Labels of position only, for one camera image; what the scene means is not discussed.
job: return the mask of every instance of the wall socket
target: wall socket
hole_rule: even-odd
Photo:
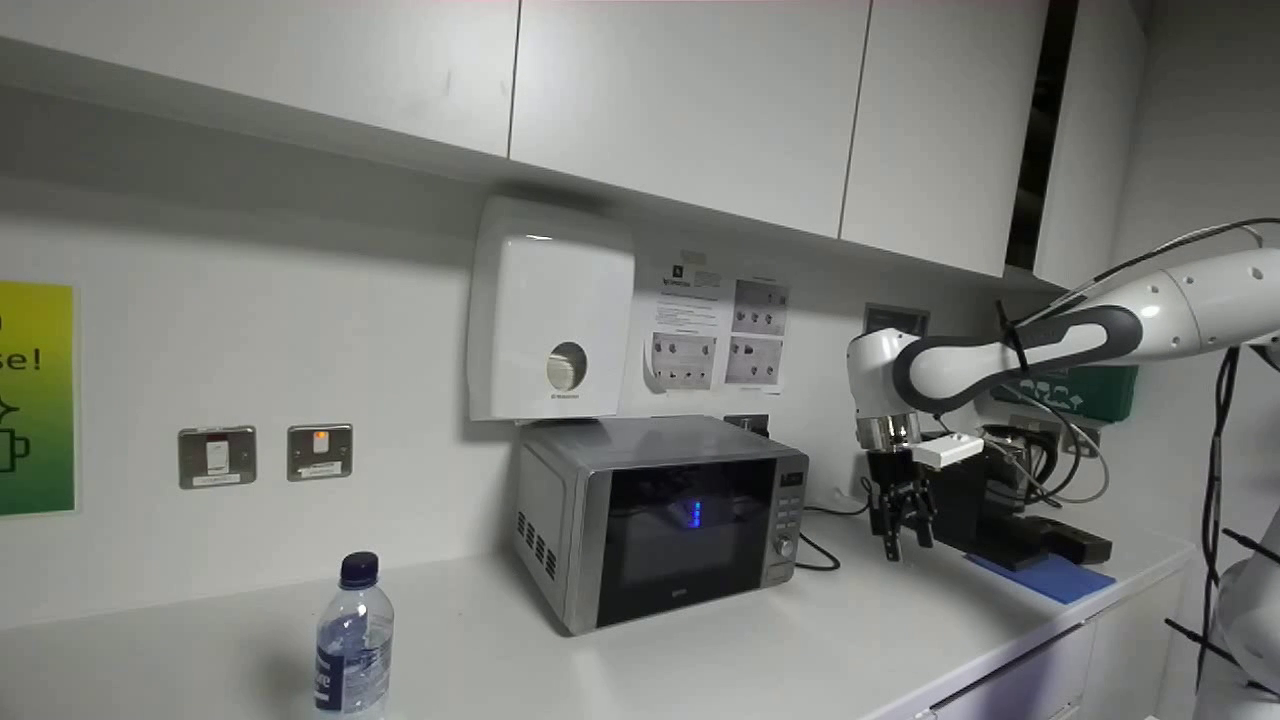
[[[733,332],[786,334],[788,291],[759,280],[736,280],[733,291]]]
[[[288,427],[288,478],[352,474],[352,422]]]
[[[778,384],[786,366],[786,339],[733,334],[725,384]]]
[[[654,332],[647,387],[713,387],[715,334]]]
[[[238,427],[186,427],[176,433],[181,489],[234,489],[258,478],[258,433]]]

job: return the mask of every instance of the bottle cap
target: bottle cap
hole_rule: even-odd
[[[344,556],[342,588],[373,588],[373,582],[376,582],[376,556],[373,553]]]

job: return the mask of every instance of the cabinet door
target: cabinet door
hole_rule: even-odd
[[[837,237],[867,0],[524,0],[513,161]]]
[[[1038,274],[1048,283],[1076,286],[1111,263],[1141,82],[1135,8],[1082,0],[1038,244]]]
[[[1052,645],[996,668],[973,687],[931,702],[931,720],[1065,720],[1082,710],[1093,629],[1073,629]]]
[[[1045,0],[878,3],[843,241],[1005,272],[1045,8]]]
[[[1165,615],[1180,609],[1180,576],[1093,621],[1093,657],[1082,715],[1162,715],[1165,662],[1176,634]]]
[[[0,39],[508,151],[515,0],[0,0]]]

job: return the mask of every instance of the microwave control panel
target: microwave control panel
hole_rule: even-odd
[[[779,473],[774,500],[774,569],[770,582],[794,576],[805,515],[805,473]]]

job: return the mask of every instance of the microwave door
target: microwave door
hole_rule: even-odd
[[[774,460],[613,474],[601,629],[759,588]]]

